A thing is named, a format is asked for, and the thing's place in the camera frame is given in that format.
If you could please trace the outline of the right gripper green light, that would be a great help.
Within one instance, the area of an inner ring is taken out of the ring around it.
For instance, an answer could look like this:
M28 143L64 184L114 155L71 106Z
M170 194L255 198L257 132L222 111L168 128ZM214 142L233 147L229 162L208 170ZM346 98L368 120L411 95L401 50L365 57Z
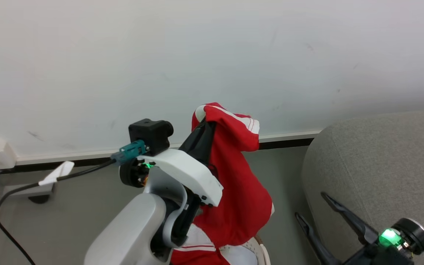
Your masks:
M368 245L346 260L346 265L414 265L414 256L424 252L424 228L417 221L401 218L379 235L378 231L326 192L320 194L356 233L359 242ZM305 218L298 212L295 217L320 264L340 265L340 260L323 245Z

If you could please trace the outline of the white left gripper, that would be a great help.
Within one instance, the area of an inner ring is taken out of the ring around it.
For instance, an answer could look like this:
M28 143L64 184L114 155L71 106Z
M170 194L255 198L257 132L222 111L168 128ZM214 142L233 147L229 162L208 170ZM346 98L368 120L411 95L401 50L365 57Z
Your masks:
M210 172L210 156L216 122L203 119L177 149L167 149L156 156L140 155L138 161L155 163L150 168L144 193L169 197L187 204L187 191L197 195L207 206L219 206L223 186Z

